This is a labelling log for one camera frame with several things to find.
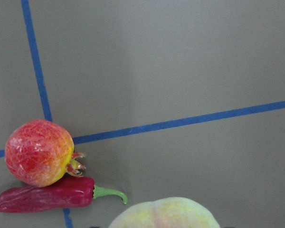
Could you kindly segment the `red chili pepper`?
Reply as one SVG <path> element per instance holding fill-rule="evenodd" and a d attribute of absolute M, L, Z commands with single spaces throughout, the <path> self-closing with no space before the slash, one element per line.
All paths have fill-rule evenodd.
<path fill-rule="evenodd" d="M 125 193 L 95 185 L 89 177 L 66 176 L 46 187 L 23 186 L 0 194 L 0 212 L 37 213 L 59 208 L 83 208 L 92 200 L 118 196 L 128 203 Z"/>

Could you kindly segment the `red yellow pomegranate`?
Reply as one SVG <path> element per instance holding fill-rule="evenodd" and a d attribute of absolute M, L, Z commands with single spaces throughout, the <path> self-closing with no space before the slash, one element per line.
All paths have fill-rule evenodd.
<path fill-rule="evenodd" d="M 49 186 L 66 173 L 82 177 L 85 154 L 74 151 L 70 133 L 50 121 L 36 119 L 17 128 L 8 138 L 4 160 L 18 180 L 35 187 Z"/>

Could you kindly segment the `yellow pink peach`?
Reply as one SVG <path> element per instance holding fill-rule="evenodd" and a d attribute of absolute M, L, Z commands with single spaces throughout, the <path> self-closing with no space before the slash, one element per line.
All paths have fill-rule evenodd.
<path fill-rule="evenodd" d="M 184 197 L 169 197 L 129 207 L 117 216 L 110 228 L 219 228 L 201 204 Z"/>

